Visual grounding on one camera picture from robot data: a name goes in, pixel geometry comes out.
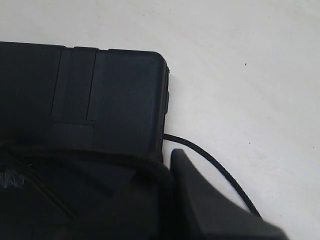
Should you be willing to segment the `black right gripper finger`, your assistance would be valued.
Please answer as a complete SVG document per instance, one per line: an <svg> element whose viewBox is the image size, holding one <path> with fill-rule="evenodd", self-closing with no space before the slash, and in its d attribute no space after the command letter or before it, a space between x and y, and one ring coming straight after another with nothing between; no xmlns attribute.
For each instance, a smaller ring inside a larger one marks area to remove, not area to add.
<svg viewBox="0 0 320 240"><path fill-rule="evenodd" d="M182 149L174 149L170 171L175 178L180 240L286 240L279 227L242 209L195 168Z"/></svg>

